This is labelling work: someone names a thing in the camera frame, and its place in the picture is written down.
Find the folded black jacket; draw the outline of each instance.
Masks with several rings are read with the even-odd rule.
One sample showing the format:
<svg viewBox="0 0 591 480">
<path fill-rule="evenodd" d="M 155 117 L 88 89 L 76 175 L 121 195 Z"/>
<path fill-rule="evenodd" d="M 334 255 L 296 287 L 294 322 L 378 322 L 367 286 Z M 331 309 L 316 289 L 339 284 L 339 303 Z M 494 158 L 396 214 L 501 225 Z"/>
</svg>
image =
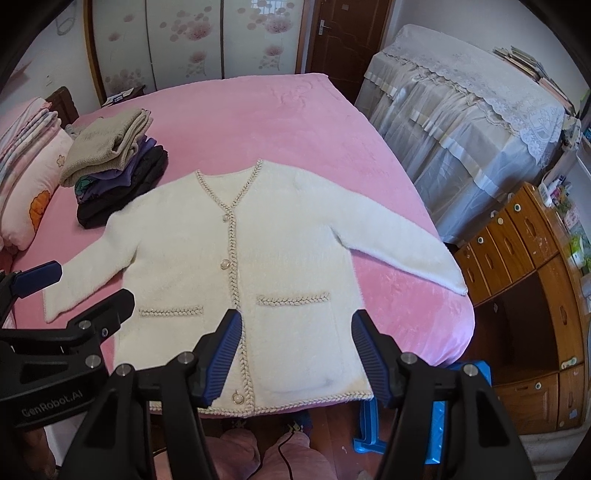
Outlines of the folded black jacket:
<svg viewBox="0 0 591 480">
<path fill-rule="evenodd" d="M 152 190 L 167 166 L 168 152 L 162 145 L 151 148 L 138 162 L 129 187 L 115 187 L 78 205 L 78 223 L 86 229 L 106 225 L 111 213 L 123 209 L 134 198 Z"/>
</svg>

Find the white cardigan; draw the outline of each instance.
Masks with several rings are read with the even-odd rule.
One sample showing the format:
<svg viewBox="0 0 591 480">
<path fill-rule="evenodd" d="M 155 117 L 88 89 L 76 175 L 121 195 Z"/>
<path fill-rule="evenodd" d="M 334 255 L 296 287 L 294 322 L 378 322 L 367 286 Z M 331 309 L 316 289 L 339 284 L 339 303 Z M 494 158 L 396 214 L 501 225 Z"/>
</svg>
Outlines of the white cardigan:
<svg viewBox="0 0 591 480">
<path fill-rule="evenodd" d="M 44 290 L 46 321 L 126 268 L 136 308 L 115 336 L 115 365 L 164 364 L 238 308 L 241 343 L 209 411 L 251 416 L 370 398 L 350 332 L 363 301 L 349 249 L 467 292 L 430 233 L 308 171 L 259 160 L 227 175 L 197 171 L 114 213 Z"/>
</svg>

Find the pink mattress cover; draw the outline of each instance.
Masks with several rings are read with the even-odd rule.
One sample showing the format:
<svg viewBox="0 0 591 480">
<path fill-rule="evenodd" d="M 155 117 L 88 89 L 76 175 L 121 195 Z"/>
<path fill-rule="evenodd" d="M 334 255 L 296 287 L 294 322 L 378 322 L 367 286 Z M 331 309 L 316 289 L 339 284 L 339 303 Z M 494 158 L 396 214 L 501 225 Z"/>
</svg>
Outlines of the pink mattress cover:
<svg viewBox="0 0 591 480">
<path fill-rule="evenodd" d="M 264 158 L 305 168 L 362 193 L 437 235 L 412 182 L 384 140 L 323 74 L 252 76 L 191 83 L 90 113 L 87 125 L 131 107 L 152 112 L 148 135 L 168 151 L 160 183 L 198 168 L 204 174 L 243 170 Z M 64 264 L 97 240 L 103 228 L 76 220 L 73 189 L 58 188 L 37 236 L 15 262 L 26 270 L 49 260 Z M 378 329 L 403 351 L 432 365 L 451 363 L 474 330 L 468 297 L 396 270 L 358 252 L 354 264 L 366 309 Z M 121 287 L 121 274 L 47 325 L 40 292 L 15 305 L 17 328 L 61 328 L 73 316 Z M 112 338 L 103 344 L 112 368 Z"/>
</svg>

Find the person's leg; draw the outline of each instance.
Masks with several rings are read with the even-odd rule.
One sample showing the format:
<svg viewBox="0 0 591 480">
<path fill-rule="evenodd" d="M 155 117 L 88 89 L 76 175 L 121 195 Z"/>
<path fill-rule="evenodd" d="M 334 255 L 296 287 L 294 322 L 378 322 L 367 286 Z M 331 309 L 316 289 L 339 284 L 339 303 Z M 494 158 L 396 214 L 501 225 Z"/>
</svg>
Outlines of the person's leg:
<svg viewBox="0 0 591 480">
<path fill-rule="evenodd" d="M 220 480 L 246 480 L 261 464 L 261 455 L 252 432 L 228 430 L 220 438 L 207 437 L 207 448 Z M 154 458 L 158 480 L 171 480 L 168 457 L 161 453 Z"/>
<path fill-rule="evenodd" d="M 291 479 L 337 480 L 329 461 L 310 448 L 310 439 L 302 432 L 281 437 L 265 452 L 262 468 L 251 477 L 251 480 Z"/>
</svg>

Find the sliding wardrobe door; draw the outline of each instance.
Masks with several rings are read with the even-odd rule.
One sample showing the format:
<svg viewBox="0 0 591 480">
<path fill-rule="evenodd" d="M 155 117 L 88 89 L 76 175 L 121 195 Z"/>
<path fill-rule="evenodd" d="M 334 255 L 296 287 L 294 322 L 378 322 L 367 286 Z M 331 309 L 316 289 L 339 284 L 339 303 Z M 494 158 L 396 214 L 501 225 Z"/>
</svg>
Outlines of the sliding wardrobe door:
<svg viewBox="0 0 591 480">
<path fill-rule="evenodd" d="M 158 90 L 222 78 L 220 0 L 147 0 Z"/>
<path fill-rule="evenodd" d="M 295 73 L 303 6 L 304 0 L 224 0 L 226 78 Z"/>
<path fill-rule="evenodd" d="M 144 0 L 95 0 L 92 23 L 107 95 L 139 85 L 146 85 L 146 93 L 155 91 Z"/>
</svg>

